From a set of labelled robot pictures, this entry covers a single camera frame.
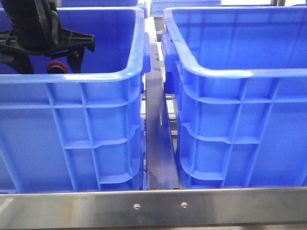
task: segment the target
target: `metal rail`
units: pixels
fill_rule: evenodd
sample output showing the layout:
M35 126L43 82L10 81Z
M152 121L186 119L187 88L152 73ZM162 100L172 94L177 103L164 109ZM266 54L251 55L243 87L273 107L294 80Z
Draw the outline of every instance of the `metal rail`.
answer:
M154 18L146 21L151 67L146 74L146 163L148 189L179 188L174 147L159 61Z
M307 222L307 188L0 195L0 229Z

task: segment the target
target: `bolt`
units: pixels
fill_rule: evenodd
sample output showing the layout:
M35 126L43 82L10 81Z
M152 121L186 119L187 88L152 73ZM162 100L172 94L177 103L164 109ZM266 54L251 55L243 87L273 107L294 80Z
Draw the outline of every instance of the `bolt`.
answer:
M73 56L75 56L76 58L78 58L78 57L79 57L79 53L78 53L77 51L74 51L74 52L73 52Z
M188 207L188 203L187 202L182 202L181 203L181 207L182 208L187 208Z
M139 205L139 204L134 204L134 205L133 205L133 208L134 208L135 210L139 210L139 209L141 208L141 205Z

